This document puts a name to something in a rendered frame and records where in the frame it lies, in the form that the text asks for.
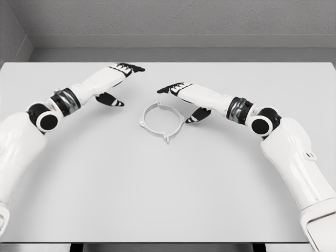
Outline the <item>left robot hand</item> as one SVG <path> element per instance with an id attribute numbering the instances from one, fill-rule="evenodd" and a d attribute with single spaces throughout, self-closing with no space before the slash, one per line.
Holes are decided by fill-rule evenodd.
<path id="1" fill-rule="evenodd" d="M 123 107 L 124 103 L 107 91 L 119 85 L 125 78 L 136 72 L 144 72 L 143 67 L 128 63 L 116 63 L 90 76 L 85 83 L 95 99 L 111 107 Z"/>

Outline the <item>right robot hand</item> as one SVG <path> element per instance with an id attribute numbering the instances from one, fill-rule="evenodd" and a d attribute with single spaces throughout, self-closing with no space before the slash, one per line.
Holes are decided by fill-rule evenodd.
<path id="1" fill-rule="evenodd" d="M 170 93 L 183 101 L 198 106 L 193 114 L 185 120 L 186 124 L 200 122 L 207 118 L 211 114 L 211 110 L 214 109 L 216 98 L 221 97 L 205 87 L 185 82 L 166 86 L 159 89 L 157 93 Z"/>

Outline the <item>thin white pipe clamp half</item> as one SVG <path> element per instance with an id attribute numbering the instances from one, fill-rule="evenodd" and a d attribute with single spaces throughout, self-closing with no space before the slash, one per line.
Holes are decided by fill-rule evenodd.
<path id="1" fill-rule="evenodd" d="M 142 115 L 141 115 L 141 117 L 140 117 L 140 119 L 139 119 L 139 124 L 140 124 L 140 126 L 141 126 L 142 128 L 144 128 L 146 131 L 148 131 L 148 133 L 152 134 L 153 136 L 163 138 L 163 140 L 164 140 L 167 144 L 169 144 L 169 139 L 168 139 L 168 137 L 167 137 L 167 135 L 166 135 L 165 132 L 158 132 L 158 131 L 155 131 L 155 130 L 149 128 L 148 125 L 147 125 L 146 122 L 145 122 L 145 117 L 146 117 L 147 113 L 148 113 L 150 110 L 154 109 L 154 108 L 165 109 L 165 110 L 169 110 L 169 109 L 171 109 L 170 106 L 165 105 L 165 104 L 161 104 L 160 101 L 158 101 L 157 99 L 155 99 L 154 102 L 153 102 L 151 105 L 149 105 L 146 109 L 144 109 L 144 111 L 143 111 L 143 113 L 142 113 Z"/>
<path id="2" fill-rule="evenodd" d="M 176 135 L 180 132 L 185 118 L 176 108 L 174 108 L 172 106 L 169 106 L 169 105 L 166 105 L 166 104 L 161 104 L 161 102 L 158 101 L 158 100 L 156 100 L 156 102 L 157 102 L 157 107 L 159 109 L 168 110 L 168 111 L 173 112 L 178 117 L 178 120 L 179 120 L 179 125 L 173 133 L 166 134 L 165 132 L 158 132 L 158 133 L 155 134 L 157 137 L 162 137 L 164 139 L 164 141 L 167 144 L 169 144 L 170 140 L 172 138 L 176 137 Z"/>

